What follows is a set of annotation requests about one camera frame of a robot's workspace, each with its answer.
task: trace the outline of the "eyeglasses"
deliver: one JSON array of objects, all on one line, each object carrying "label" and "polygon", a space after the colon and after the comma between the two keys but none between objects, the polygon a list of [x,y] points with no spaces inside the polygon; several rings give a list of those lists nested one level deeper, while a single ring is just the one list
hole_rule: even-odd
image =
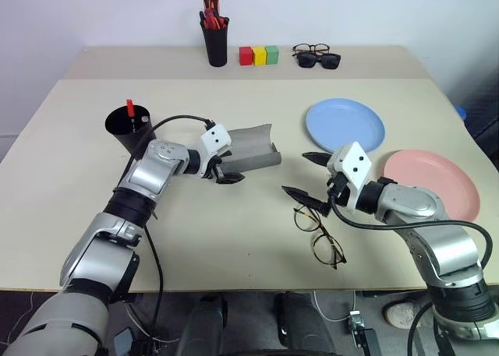
[{"label": "eyeglasses", "polygon": [[330,54],[330,47],[324,43],[301,43],[292,50],[295,52],[293,56],[298,59],[298,66],[302,68],[313,68],[319,62],[325,69],[336,69],[342,59],[341,55]]},{"label": "eyeglasses", "polygon": [[295,211],[295,225],[298,229],[308,233],[319,231],[312,242],[312,252],[315,258],[335,269],[338,268],[338,264],[346,263],[343,248],[326,230],[319,214],[307,206],[293,208],[293,210]]}]

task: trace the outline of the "pen holder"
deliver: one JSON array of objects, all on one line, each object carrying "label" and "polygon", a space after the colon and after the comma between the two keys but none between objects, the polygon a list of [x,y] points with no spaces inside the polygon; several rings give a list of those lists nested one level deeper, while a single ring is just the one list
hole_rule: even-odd
[{"label": "pen holder", "polygon": [[[115,109],[106,118],[105,127],[115,138],[130,152],[136,148],[139,140],[152,129],[150,123],[149,111],[140,106],[135,105],[135,116],[133,122],[126,112],[126,106]],[[149,137],[141,145],[135,155],[135,159],[139,160],[146,152],[147,145],[153,139],[156,139],[154,132],[149,133]]]},{"label": "pen holder", "polygon": [[201,25],[208,54],[208,62],[211,66],[224,66],[227,64],[227,29],[228,19],[225,19],[226,25],[220,30],[206,29]]}]

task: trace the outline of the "red marker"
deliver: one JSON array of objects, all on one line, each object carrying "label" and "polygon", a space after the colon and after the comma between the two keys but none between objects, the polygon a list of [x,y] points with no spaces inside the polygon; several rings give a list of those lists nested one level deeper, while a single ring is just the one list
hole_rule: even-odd
[{"label": "red marker", "polygon": [[132,132],[136,131],[135,126],[135,107],[131,99],[126,100],[126,114],[130,117],[130,122],[132,123]]},{"label": "red marker", "polygon": [[131,99],[126,100],[126,113],[130,118],[135,117],[135,108]]}]

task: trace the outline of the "pen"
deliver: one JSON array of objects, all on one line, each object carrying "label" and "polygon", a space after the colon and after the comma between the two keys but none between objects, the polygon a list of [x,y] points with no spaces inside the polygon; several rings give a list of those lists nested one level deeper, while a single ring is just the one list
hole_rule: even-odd
[{"label": "pen", "polygon": [[210,8],[213,9],[213,14],[218,17],[218,0],[210,0]]},{"label": "pen", "polygon": [[210,0],[203,0],[204,1],[204,8],[210,8]]},{"label": "pen", "polygon": [[131,99],[126,100],[126,114],[130,118],[130,122],[132,123],[132,132],[136,131],[135,128],[135,106]]}]

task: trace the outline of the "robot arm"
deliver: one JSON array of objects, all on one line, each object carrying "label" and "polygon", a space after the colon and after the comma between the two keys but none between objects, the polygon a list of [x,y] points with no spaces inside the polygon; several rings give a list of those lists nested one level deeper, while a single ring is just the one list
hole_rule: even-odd
[{"label": "robot arm", "polygon": [[448,220],[437,195],[387,178],[368,182],[371,163],[358,143],[343,146],[333,155],[303,156],[330,171],[329,201],[323,203],[303,190],[283,187],[293,199],[324,216],[332,208],[342,217],[336,206],[331,206],[334,203],[345,206],[350,213],[361,210],[374,214],[387,225],[409,224],[395,232],[404,239],[428,287],[439,327],[456,340],[499,339],[499,308],[487,291],[478,251],[468,233],[457,225],[410,227],[421,221]]},{"label": "robot arm", "polygon": [[230,144],[222,125],[207,130],[193,149],[151,141],[69,253],[61,271],[62,290],[35,312],[5,355],[104,354],[108,305],[128,293],[139,265],[133,247],[168,183],[184,173],[211,178],[212,171],[218,183],[242,180],[240,174],[224,175],[217,166]]}]

